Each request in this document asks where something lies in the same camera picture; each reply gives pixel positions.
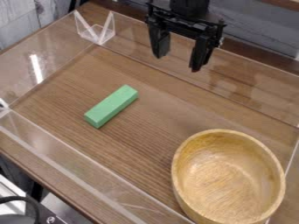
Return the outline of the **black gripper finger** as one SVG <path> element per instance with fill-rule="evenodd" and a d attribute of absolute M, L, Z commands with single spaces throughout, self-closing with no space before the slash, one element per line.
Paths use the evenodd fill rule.
<path fill-rule="evenodd" d="M 171 49 L 171 34 L 156 24 L 148 24 L 148 33 L 154 56 L 161 59 Z"/>
<path fill-rule="evenodd" d="M 190 68 L 194 73 L 199 72 L 202 67 L 209 63 L 213 51 L 214 43 L 211 37 L 201 35 L 197 38 L 195 46 L 191 51 Z"/>

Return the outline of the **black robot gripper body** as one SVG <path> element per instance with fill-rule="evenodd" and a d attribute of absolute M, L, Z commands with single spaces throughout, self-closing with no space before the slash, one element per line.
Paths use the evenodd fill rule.
<path fill-rule="evenodd" d="M 189 39 L 207 35 L 214 44 L 222 41 L 225 20 L 210 13 L 211 0 L 148 0 L 144 22 L 163 27 Z"/>

